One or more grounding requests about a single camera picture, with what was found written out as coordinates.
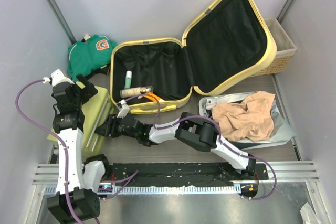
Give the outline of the yellow-green drawer box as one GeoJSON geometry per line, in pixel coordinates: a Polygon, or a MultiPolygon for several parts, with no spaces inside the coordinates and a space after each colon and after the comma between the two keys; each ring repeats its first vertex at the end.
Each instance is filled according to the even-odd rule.
{"type": "Polygon", "coordinates": [[[98,93],[84,103],[79,111],[60,114],[57,109],[52,123],[52,132],[55,134],[61,134],[64,130],[73,133],[76,129],[82,132],[79,146],[83,157],[99,154],[104,137],[95,133],[95,129],[104,122],[112,107],[107,89],[97,86],[95,88],[98,93]]]}

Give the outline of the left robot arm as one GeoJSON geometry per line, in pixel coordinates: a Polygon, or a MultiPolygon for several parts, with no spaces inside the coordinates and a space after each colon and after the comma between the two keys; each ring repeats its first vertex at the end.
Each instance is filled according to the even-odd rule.
{"type": "Polygon", "coordinates": [[[47,208],[60,223],[81,223],[100,215],[100,181],[112,174],[107,158],[96,155],[82,163],[85,115],[83,105],[98,98],[98,89],[79,75],[75,83],[57,69],[51,74],[52,94],[58,113],[53,120],[53,136],[58,142],[59,174],[56,194],[48,198],[47,208]]]}

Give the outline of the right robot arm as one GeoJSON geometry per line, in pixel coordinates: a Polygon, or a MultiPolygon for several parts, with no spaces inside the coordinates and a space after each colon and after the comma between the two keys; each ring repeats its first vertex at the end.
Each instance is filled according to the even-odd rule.
{"type": "Polygon", "coordinates": [[[151,147],[166,141],[179,140],[200,152],[212,152],[226,160],[242,179],[256,173],[256,160],[226,141],[215,121],[205,116],[183,112],[180,118],[165,124],[145,124],[128,113],[124,117],[110,114],[95,132],[104,137],[121,135],[151,147]]]}

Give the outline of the yellow hard-shell suitcase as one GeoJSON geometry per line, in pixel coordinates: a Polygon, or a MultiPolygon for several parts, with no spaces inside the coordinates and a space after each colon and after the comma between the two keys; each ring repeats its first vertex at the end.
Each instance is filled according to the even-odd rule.
{"type": "Polygon", "coordinates": [[[186,105],[193,92],[223,93],[267,68],[277,46],[254,0],[214,0],[172,37],[126,41],[111,55],[110,97],[121,100],[127,71],[132,87],[152,86],[164,102],[133,99],[133,114],[152,114],[186,105]]]}

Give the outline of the beige sock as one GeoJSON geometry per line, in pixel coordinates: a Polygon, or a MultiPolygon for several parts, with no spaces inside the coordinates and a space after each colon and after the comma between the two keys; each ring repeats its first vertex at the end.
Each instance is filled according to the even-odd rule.
{"type": "Polygon", "coordinates": [[[212,108],[212,118],[221,129],[222,136],[237,142],[247,138],[253,142],[269,139],[274,123],[270,114],[275,95],[258,91],[248,95],[241,103],[221,103],[212,108]]]}

